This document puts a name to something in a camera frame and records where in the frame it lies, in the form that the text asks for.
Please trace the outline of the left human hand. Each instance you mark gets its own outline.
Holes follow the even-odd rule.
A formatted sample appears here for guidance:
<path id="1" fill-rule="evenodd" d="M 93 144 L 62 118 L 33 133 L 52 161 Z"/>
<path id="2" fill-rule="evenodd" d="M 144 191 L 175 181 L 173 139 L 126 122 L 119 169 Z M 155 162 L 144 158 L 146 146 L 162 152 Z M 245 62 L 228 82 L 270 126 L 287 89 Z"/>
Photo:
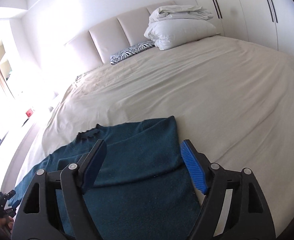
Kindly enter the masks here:
<path id="1" fill-rule="evenodd" d="M 0 218 L 0 228 L 7 228 L 12 231 L 14 225 L 14 220 L 12 217 L 8 216 L 6 218 Z"/>

